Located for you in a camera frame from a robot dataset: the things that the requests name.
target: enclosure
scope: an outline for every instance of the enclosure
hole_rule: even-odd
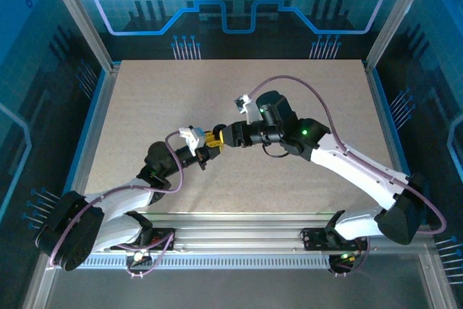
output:
[[[2,308],[461,307],[463,0],[0,5]],[[75,271],[46,269],[34,245],[41,195],[130,181],[150,144],[173,130],[245,119],[234,100],[274,75],[310,83],[354,149],[422,174],[446,231],[408,246],[373,237],[363,270],[335,279],[333,253],[306,251],[300,231],[374,201],[300,158],[225,148],[204,171],[185,170],[181,192],[141,210],[176,229],[159,270],[131,279],[130,254],[108,250]],[[328,124],[294,81],[266,90]],[[422,230],[439,226],[428,211]]]

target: beige tabletop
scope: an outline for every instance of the beige tabletop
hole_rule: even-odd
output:
[[[180,127],[210,130],[244,118],[234,99],[270,76],[307,81],[331,110],[341,138],[365,155],[391,165],[360,60],[123,61],[116,79],[86,193],[130,181],[143,167],[151,143]],[[298,117],[328,125],[310,91],[296,82],[265,86],[285,95]],[[184,145],[177,137],[175,148]],[[272,145],[272,153],[283,148]],[[170,181],[178,183],[178,175]],[[224,148],[209,161],[185,170],[182,191],[153,204],[155,212],[334,212],[374,205],[361,190],[323,167],[288,156],[270,158],[260,146]]]

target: cable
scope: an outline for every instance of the cable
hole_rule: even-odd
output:
[[[361,242],[359,242],[357,239],[355,240],[355,242],[357,243],[357,245],[359,245],[359,256],[361,256],[362,255],[362,246],[360,244]]]
[[[162,244],[163,242],[165,242],[167,240],[167,243],[166,245],[164,245],[164,249],[162,250],[161,254],[157,257],[156,261],[153,262],[153,265],[147,270],[147,271],[141,271],[139,274],[136,274],[134,272],[131,271],[130,267],[127,266],[127,268],[125,268],[125,271],[130,274],[132,276],[132,278],[134,276],[136,277],[140,277],[140,278],[143,278],[145,275],[148,275],[149,273],[151,273],[152,271],[154,271],[154,269],[158,266],[158,264],[161,262],[162,258],[164,257],[164,255],[166,254],[166,251],[167,251],[167,248],[169,247],[169,245],[171,244],[172,240],[174,239],[174,233],[170,233],[169,235],[166,235],[164,238],[162,238],[161,240],[155,242],[154,244],[150,245],[150,247],[155,247],[157,245],[160,245]],[[144,250],[146,249],[146,247],[141,247],[141,248],[138,248],[137,250]]]
[[[119,244],[117,246],[120,247],[121,249],[129,250],[129,251],[149,250],[149,249],[152,249],[153,247],[156,247],[156,246],[162,244],[163,242],[165,242],[168,237],[169,237],[169,235],[166,235],[164,238],[162,238],[160,240],[156,240],[153,244],[149,244],[148,246],[144,246],[144,247],[133,247],[133,246],[129,246],[127,244]]]
[[[282,155],[271,155],[271,154],[269,154],[269,153],[267,152],[267,149],[266,149],[266,148],[267,148],[268,146],[270,146],[270,145],[268,145],[268,144],[262,144],[263,152],[265,152],[267,156],[270,156],[270,157],[272,157],[272,158],[284,158],[284,157],[286,157],[286,156],[289,155],[289,152],[283,153]]]
[[[345,276],[350,276],[351,274],[355,273],[356,271],[358,271],[359,269],[361,269],[363,267],[363,265],[365,264],[365,261],[367,260],[367,257],[368,255],[370,254],[370,238],[369,237],[366,237],[367,238],[367,249],[365,250],[365,253],[363,254],[363,258],[362,260],[360,261],[359,265],[355,268],[352,268],[352,267],[348,267],[344,264],[338,264],[336,266],[338,267],[341,267],[341,268],[348,268],[350,270],[349,273],[344,273]]]
[[[89,202],[89,204],[87,204],[86,206],[84,206],[75,216],[74,218],[69,222],[69,224],[67,225],[66,229],[63,231],[63,234],[61,234],[61,237],[58,239],[58,242],[56,243],[53,251],[51,252],[51,255],[50,255],[50,260],[48,262],[49,266],[50,267],[54,267],[55,266],[55,263],[54,263],[54,260],[55,260],[55,257],[56,257],[56,254],[58,253],[59,251],[59,248],[62,246],[64,240],[66,239],[67,235],[69,234],[69,232],[71,231],[72,227],[80,220],[80,218],[82,217],[82,215],[88,210],[90,209],[92,206],[94,206],[96,203],[99,203],[101,202],[104,198],[107,198],[108,196],[116,193],[116,192],[120,192],[122,190],[128,190],[128,189],[136,189],[136,190],[149,190],[151,192],[159,192],[159,193],[177,193],[180,191],[180,189],[182,188],[182,185],[183,185],[183,168],[182,168],[182,164],[180,163],[180,160],[179,158],[177,157],[177,155],[175,154],[175,151],[174,149],[170,146],[169,144],[169,139],[171,137],[173,137],[174,135],[178,135],[179,134],[179,131],[177,130],[176,132],[173,132],[169,135],[166,136],[166,147],[167,149],[169,150],[169,152],[171,153],[171,155],[174,157],[174,160],[175,160],[175,163],[177,164],[178,168],[179,168],[179,173],[180,173],[180,181],[179,181],[179,185],[177,186],[176,189],[174,190],[161,190],[161,189],[158,189],[158,188],[152,188],[152,187],[149,187],[149,186],[141,186],[141,185],[125,185],[125,186],[120,186],[120,187],[115,187],[107,192],[105,192],[104,194],[102,194],[101,196],[95,198],[94,200],[92,200],[91,202]]]
[[[425,205],[427,205],[429,207],[429,209],[431,209],[433,211],[433,213],[441,221],[441,226],[438,229],[435,229],[435,230],[432,230],[432,231],[418,231],[417,233],[420,233],[420,234],[440,234],[440,233],[442,233],[443,231],[446,230],[446,228],[447,228],[447,220],[446,220],[446,218],[436,208],[436,206],[434,204],[432,204],[424,195],[419,193],[415,188],[409,186],[405,182],[402,182],[402,181],[396,179],[395,177],[393,177],[392,175],[390,175],[390,174],[388,174],[386,172],[383,172],[381,169],[376,168],[372,164],[369,164],[365,160],[361,159],[359,156],[356,156],[354,153],[349,151],[348,148],[346,148],[345,144],[343,144],[343,142],[341,141],[341,138],[339,137],[338,132],[336,131],[336,128],[334,127],[333,117],[331,117],[331,113],[330,113],[330,111],[328,109],[328,106],[326,105],[325,101],[321,98],[320,94],[318,94],[318,92],[311,85],[309,85],[307,82],[305,82],[304,80],[299,79],[298,77],[294,77],[294,76],[290,76],[290,75],[277,75],[277,76],[269,77],[267,80],[265,80],[261,84],[259,84],[259,86],[256,87],[251,93],[248,94],[249,98],[252,98],[264,85],[268,84],[271,81],[280,80],[280,79],[293,80],[293,81],[299,82],[302,85],[304,85],[305,87],[307,87],[315,95],[315,97],[317,97],[318,101],[320,101],[320,103],[321,103],[321,106],[325,110],[326,116],[328,117],[328,122],[330,124],[330,128],[331,128],[331,131],[333,133],[334,139],[335,139],[336,143],[338,144],[339,148],[343,150],[344,155],[352,158],[360,166],[363,166],[364,168],[371,170],[373,173],[375,173],[375,174],[379,175],[380,177],[388,180],[389,182],[391,182],[393,184],[397,184],[398,186],[400,186],[401,188],[403,188],[405,190],[409,190],[411,193],[413,193],[419,199],[421,199],[421,201]]]

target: glass panel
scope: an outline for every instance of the glass panel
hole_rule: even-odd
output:
[[[20,308],[50,204],[31,191],[61,195],[101,68],[61,0],[0,16],[0,307]]]
[[[307,269],[156,272],[139,284],[122,269],[59,271],[48,308],[430,308],[416,256],[372,255],[345,279]]]
[[[113,59],[364,59],[396,0],[82,0]]]
[[[377,70],[410,170],[429,179],[429,195],[448,220],[437,239],[456,235],[461,241],[463,0],[415,0]],[[430,222],[438,224],[434,216]],[[449,280],[460,282],[461,262],[453,264],[457,269],[447,273]],[[461,300],[463,288],[454,289]]]

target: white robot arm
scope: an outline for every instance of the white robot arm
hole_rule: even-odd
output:
[[[152,144],[141,172],[119,189],[87,196],[76,192],[64,195],[39,230],[35,244],[68,271],[91,252],[115,245],[150,245],[152,225],[134,211],[161,199],[164,193],[159,190],[168,192],[168,176],[182,173],[192,164],[204,169],[224,145],[260,144],[266,150],[272,143],[278,143],[288,155],[330,169],[378,203],[369,211],[338,211],[325,228],[327,244],[339,250],[347,241],[378,235],[403,245],[412,241],[425,212],[418,177],[410,178],[374,162],[340,142],[336,133],[320,122],[298,119],[286,98],[276,91],[264,93],[256,102],[243,96],[235,103],[246,112],[246,121],[219,124],[211,132],[181,128],[177,134],[186,139],[187,146],[173,152],[167,143]]]

